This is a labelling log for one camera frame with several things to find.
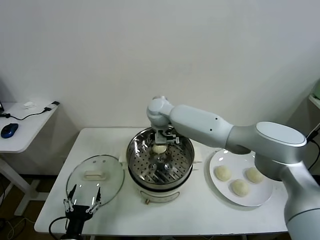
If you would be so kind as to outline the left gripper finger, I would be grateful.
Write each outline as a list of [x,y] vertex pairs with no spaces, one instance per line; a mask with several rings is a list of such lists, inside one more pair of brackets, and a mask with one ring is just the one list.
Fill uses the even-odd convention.
[[76,188],[77,188],[77,185],[75,184],[75,185],[73,186],[72,190],[67,193],[67,198],[65,198],[65,199],[63,200],[63,204],[64,204],[64,208],[65,208],[65,212],[66,212],[66,213],[69,213],[69,212],[73,212],[73,211],[74,211],[74,207],[73,207],[74,204],[73,204],[73,202],[72,202],[72,198],[73,198],[73,196],[74,196],[74,193],[75,193],[75,191],[76,191]]
[[94,204],[88,208],[85,212],[88,214],[95,214],[97,210],[101,207],[101,188],[98,188],[97,195],[95,197]]

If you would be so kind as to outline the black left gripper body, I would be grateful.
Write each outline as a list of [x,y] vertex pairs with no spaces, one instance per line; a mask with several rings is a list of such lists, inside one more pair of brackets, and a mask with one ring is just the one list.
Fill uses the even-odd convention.
[[86,221],[93,217],[90,213],[90,207],[85,205],[74,205],[73,211],[66,212],[66,218],[69,220],[67,225],[67,234],[81,234]]

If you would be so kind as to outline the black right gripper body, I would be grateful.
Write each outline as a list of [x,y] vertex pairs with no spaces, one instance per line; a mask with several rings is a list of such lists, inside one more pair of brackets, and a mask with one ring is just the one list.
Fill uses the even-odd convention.
[[156,145],[168,145],[172,142],[172,137],[167,136],[163,130],[155,130],[154,142]]

